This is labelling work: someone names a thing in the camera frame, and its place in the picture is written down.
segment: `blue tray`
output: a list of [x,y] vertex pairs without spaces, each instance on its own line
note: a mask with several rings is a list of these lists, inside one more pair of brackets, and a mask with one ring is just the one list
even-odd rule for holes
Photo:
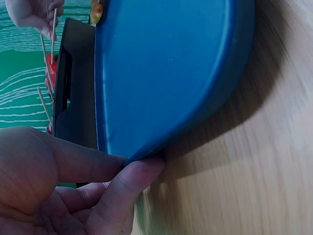
[[130,163],[212,115],[246,66],[254,0],[111,0],[96,27],[98,149]]

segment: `stick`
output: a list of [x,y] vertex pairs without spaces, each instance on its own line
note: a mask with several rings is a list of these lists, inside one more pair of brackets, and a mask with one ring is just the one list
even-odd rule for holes
[[52,36],[51,36],[51,65],[53,65],[53,51],[54,51],[54,31],[55,31],[55,20],[57,19],[57,8],[54,9],[53,17],[53,27],[52,27]]
[[50,117],[50,115],[48,113],[48,109],[47,109],[47,106],[45,105],[43,94],[41,93],[40,87],[37,87],[37,91],[38,91],[41,103],[43,104],[43,107],[44,107],[44,110],[45,110],[45,114],[47,115],[47,117],[49,119],[49,122],[52,125],[52,119],[51,119],[51,117]]
[[43,47],[43,52],[44,52],[45,66],[47,67],[47,70],[48,70],[48,79],[49,79],[49,83],[50,83],[50,87],[48,86],[48,90],[51,89],[51,91],[49,91],[49,92],[51,92],[51,94],[53,94],[54,90],[53,90],[50,70],[48,67],[47,55],[45,54],[45,43],[44,43],[44,38],[43,38],[42,34],[40,34],[40,40],[41,40],[41,46]]
[[48,8],[48,1],[46,2],[46,9],[47,9],[47,22],[49,23],[49,8]]

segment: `wood grain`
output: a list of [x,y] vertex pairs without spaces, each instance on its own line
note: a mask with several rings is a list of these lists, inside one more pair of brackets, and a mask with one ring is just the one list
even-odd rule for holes
[[313,234],[313,1],[256,0],[244,77],[165,150],[134,235]]

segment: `green tablecloth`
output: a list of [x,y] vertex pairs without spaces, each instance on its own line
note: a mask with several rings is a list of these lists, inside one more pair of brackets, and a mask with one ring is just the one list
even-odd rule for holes
[[[66,0],[64,15],[56,29],[58,53],[66,17],[88,21],[89,0]],[[45,48],[51,52],[50,41]],[[40,36],[31,28],[17,28],[11,22],[4,0],[0,0],[0,128],[32,126],[45,131],[48,119],[39,100],[37,86],[42,88],[45,103],[51,103],[45,88],[45,68]]]

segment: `hand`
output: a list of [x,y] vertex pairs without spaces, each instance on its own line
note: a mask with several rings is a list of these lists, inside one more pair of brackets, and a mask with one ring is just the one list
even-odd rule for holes
[[16,26],[33,27],[51,39],[54,9],[58,17],[63,15],[64,0],[5,0],[5,5]]
[[[32,128],[1,129],[0,234],[129,235],[136,198],[164,162],[120,171],[123,161]],[[58,181],[94,183],[74,189]]]

